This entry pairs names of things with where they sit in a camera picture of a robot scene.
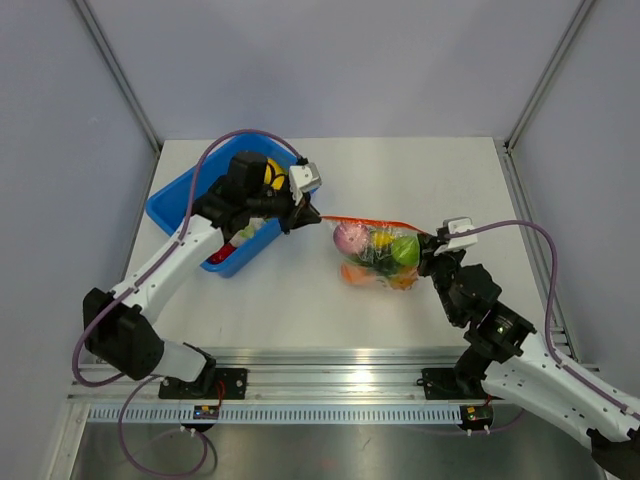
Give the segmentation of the green toy apple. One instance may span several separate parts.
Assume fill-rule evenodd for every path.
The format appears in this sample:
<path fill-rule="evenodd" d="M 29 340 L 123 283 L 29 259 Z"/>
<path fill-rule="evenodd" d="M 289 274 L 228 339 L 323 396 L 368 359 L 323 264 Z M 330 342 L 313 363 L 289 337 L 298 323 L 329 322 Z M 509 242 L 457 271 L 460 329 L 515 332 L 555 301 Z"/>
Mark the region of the green toy apple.
<path fill-rule="evenodd" d="M 420 259 L 420 245 L 415 236 L 401 236 L 391 244 L 393 259 L 402 266 L 415 267 Z"/>

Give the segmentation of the purple toy onion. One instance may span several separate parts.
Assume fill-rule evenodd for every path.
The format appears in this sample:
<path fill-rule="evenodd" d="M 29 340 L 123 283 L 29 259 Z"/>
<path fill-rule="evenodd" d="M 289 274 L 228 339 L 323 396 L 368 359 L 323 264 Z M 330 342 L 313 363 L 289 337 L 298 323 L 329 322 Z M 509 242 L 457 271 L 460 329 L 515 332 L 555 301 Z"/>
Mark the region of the purple toy onion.
<path fill-rule="evenodd" d="M 333 242 L 342 254 L 356 255 L 369 245 L 369 230 L 358 223 L 339 223 L 333 231 Z"/>

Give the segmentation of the yellow-green toy mango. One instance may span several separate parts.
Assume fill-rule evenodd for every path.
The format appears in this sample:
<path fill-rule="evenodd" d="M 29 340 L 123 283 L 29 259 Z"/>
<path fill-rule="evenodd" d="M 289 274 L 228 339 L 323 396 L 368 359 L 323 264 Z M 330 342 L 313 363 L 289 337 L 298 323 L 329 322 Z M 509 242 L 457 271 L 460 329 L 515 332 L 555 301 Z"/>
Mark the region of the yellow-green toy mango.
<path fill-rule="evenodd" d="M 375 250 L 383 250 L 390 247 L 395 240 L 395 235 L 389 230 L 373 230 L 370 234 L 371 246 Z"/>

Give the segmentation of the clear orange-zip bag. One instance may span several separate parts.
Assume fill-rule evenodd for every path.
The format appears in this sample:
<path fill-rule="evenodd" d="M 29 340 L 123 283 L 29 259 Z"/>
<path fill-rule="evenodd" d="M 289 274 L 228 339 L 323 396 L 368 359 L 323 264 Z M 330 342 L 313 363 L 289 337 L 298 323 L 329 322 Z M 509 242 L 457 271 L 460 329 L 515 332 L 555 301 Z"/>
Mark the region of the clear orange-zip bag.
<path fill-rule="evenodd" d="M 358 223 L 358 224 L 362 224 L 365 225 L 367 227 L 367 229 L 369 230 L 369 234 L 372 233 L 373 230 L 389 230 L 391 231 L 394 235 L 395 238 L 397 237 L 401 237 L 401 236 L 415 236 L 417 238 L 417 235 L 419 233 L 427 233 L 430 234 L 426 231 L 423 231 L 413 225 L 404 223 L 404 222 L 398 222 L 398 221 L 384 221 L 384 220 L 373 220 L 373 219 L 365 219 L 365 218 L 356 218 L 356 217 L 347 217 L 347 216 L 337 216 L 337 215 L 325 215 L 322 217 L 322 220 L 325 224 L 327 224 L 329 226 L 329 228 L 331 229 L 331 233 L 332 233 L 332 242 L 333 242 L 333 231 L 334 228 L 339 224 L 339 223 Z M 337 248 L 336 250 L 341 254 L 342 256 L 342 260 L 341 260 L 341 264 L 345 261 L 345 260 L 355 260 L 356 258 L 365 260 L 365 261 L 371 261 L 372 259 L 381 259 L 384 257 L 392 257 L 391 254 L 391 246 L 387 247 L 383 250 L 375 250 L 372 246 L 371 246 L 371 242 L 369 242 L 369 245 L 367 246 L 367 248 L 360 252 L 359 254 L 356 255 L 344 255 L 342 254 Z"/>

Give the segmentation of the toy pineapple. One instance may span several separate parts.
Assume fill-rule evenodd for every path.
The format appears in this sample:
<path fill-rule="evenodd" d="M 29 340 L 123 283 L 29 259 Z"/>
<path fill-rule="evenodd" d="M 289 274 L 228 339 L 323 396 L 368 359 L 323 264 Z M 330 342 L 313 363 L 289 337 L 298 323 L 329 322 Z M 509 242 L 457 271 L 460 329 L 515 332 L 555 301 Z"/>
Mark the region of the toy pineapple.
<path fill-rule="evenodd" d="M 359 265 L 367 268 L 370 273 L 376 275 L 376 281 L 374 283 L 361 287 L 377 286 L 405 291 L 411 289 L 418 281 L 418 274 L 415 267 L 402 266 L 398 264 L 393 257 L 372 259 L 371 261 L 356 258 L 355 260 L 345 260 L 343 263 Z"/>

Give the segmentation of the toy orange persimmon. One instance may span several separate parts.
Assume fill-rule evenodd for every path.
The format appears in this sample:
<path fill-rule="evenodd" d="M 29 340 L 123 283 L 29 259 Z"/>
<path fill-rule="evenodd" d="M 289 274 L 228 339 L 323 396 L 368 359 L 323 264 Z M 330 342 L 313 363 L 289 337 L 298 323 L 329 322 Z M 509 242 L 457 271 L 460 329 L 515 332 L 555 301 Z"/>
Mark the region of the toy orange persimmon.
<path fill-rule="evenodd" d="M 340 267 L 342 280 L 351 286 L 367 286 L 376 281 L 376 275 L 369 272 L 367 268 L 351 263 L 343 263 Z"/>

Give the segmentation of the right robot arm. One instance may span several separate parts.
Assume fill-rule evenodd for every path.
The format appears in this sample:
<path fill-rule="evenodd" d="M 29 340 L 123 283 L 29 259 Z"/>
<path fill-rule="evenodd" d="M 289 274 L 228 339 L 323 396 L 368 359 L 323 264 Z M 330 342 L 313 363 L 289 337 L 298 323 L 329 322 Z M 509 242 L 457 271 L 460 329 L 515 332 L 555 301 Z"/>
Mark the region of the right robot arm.
<path fill-rule="evenodd" d="M 589 449 L 618 479 L 639 476 L 639 400 L 556 350 L 547 332 L 499 300 L 501 288 L 480 264 L 444 237 L 418 236 L 418 273 L 432 280 L 449 323 L 467 349 L 454 384 L 466 396 L 485 393 L 555 425 Z"/>

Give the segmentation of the red toy tomato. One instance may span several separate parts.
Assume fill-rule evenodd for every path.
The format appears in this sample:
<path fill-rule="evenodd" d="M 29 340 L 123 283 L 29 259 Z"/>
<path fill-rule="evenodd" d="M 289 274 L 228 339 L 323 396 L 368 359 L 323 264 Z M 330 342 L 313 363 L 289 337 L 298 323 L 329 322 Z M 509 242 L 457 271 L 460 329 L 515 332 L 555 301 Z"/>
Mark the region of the red toy tomato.
<path fill-rule="evenodd" d="M 212 265 L 219 265 L 226 261 L 235 251 L 236 247 L 232 244 L 224 244 L 218 251 L 208 258 L 207 262 Z"/>

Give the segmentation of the right circuit board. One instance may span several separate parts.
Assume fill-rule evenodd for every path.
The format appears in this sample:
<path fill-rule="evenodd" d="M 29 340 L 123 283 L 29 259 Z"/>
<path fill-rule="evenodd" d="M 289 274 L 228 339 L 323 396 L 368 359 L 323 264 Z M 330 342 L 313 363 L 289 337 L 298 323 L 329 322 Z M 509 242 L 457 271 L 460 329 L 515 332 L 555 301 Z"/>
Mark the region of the right circuit board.
<path fill-rule="evenodd" d="M 493 406 L 490 404 L 463 406 L 461 408 L 461 420 L 467 428 L 491 426 L 494 420 Z"/>

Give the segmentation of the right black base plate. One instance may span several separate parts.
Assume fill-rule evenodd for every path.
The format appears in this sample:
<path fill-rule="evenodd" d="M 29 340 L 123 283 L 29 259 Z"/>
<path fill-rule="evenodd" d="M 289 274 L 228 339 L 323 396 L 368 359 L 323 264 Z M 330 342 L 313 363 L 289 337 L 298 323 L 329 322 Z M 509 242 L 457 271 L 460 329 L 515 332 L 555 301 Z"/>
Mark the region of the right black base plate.
<path fill-rule="evenodd" d="M 415 384 L 423 390 L 426 400 L 485 400 L 487 393 L 481 388 L 462 388 L 452 368 L 424 368 Z"/>

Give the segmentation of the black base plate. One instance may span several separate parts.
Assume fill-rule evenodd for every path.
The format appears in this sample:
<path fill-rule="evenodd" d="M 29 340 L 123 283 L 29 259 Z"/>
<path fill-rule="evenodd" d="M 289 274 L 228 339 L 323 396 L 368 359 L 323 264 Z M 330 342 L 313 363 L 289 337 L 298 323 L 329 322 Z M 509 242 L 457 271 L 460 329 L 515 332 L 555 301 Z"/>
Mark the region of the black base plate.
<path fill-rule="evenodd" d="M 487 393 L 481 388 L 462 388 L 452 368 L 424 368 L 415 384 L 423 390 L 426 400 L 485 400 Z"/>
<path fill-rule="evenodd" d="M 203 381 L 163 380 L 158 397 L 163 400 L 244 400 L 249 371 L 245 368 L 216 367 Z"/>

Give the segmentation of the aluminium front rail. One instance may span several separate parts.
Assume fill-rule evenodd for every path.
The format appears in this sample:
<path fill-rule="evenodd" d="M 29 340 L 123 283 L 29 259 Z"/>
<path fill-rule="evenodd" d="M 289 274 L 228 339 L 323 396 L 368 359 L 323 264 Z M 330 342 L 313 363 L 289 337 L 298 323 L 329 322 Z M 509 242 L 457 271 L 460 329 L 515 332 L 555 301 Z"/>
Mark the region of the aluminium front rail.
<path fill-rule="evenodd" d="M 329 348 L 256 349 L 209 347 L 204 350 L 222 368 L 245 368 L 248 384 L 246 404 L 420 404 L 423 390 L 415 382 L 422 369 L 452 367 L 466 347 L 427 348 Z M 509 363 L 497 365 L 498 372 L 515 372 L 515 384 L 542 374 L 525 374 L 525 357 L 538 364 L 537 370 L 563 372 L 552 367 L 544 353 L 525 353 Z M 72 380 L 66 390 L 70 402 L 122 403 L 138 384 L 123 378 L 102 387 L 85 387 Z"/>

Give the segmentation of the left aluminium frame post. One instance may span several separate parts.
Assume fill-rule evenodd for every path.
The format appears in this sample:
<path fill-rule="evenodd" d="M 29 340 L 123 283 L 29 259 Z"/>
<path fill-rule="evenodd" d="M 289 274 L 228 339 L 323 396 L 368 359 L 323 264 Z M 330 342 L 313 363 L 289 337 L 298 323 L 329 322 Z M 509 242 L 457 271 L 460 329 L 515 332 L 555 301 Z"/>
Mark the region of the left aluminium frame post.
<path fill-rule="evenodd" d="M 86 28 L 88 35 L 96 47 L 109 75 L 122 95 L 128 109 L 133 115 L 138 127 L 142 131 L 147 143 L 156 158 L 160 157 L 163 142 L 153 127 L 138 96 L 136 95 L 116 52 L 94 11 L 91 2 L 87 0 L 72 0 L 70 4 Z"/>

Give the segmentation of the aluminium frame post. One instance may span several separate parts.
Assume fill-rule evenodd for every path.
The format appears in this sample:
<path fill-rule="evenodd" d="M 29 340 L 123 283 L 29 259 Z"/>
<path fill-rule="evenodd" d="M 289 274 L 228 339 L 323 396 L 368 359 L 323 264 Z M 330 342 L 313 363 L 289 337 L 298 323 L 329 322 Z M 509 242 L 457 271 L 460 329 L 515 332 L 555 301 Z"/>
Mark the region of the aluminium frame post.
<path fill-rule="evenodd" d="M 560 73 L 564 62 L 568 59 L 573 46 L 598 4 L 599 1 L 597 0 L 581 0 L 578 2 L 514 126 L 505 138 L 504 148 L 507 153 L 512 154 L 515 151 L 516 146 L 522 139 L 529 124 L 533 121 L 537 110 L 550 91 L 556 76 Z"/>
<path fill-rule="evenodd" d="M 91 2 L 87 0 L 72 0 L 70 4 L 86 28 L 88 35 L 96 47 L 109 75 L 122 95 L 128 109 L 133 115 L 138 127 L 142 131 L 147 143 L 156 158 L 160 157 L 163 142 L 153 127 L 138 96 L 136 95 L 116 52 L 94 11 Z"/>

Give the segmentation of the right aluminium frame post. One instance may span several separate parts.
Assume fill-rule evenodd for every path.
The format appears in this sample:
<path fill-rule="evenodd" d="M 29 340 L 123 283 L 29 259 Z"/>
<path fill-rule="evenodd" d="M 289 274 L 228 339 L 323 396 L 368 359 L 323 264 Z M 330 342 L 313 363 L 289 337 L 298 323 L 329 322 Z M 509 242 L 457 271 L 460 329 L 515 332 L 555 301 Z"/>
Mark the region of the right aluminium frame post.
<path fill-rule="evenodd" d="M 581 0 L 578 2 L 514 126 L 505 138 L 504 148 L 507 153 L 512 154 L 515 151 L 516 146 L 522 139 L 529 124 L 533 121 L 537 110 L 550 91 L 556 76 L 560 73 L 564 62 L 568 59 L 573 46 L 598 4 L 599 1 L 597 0 Z"/>

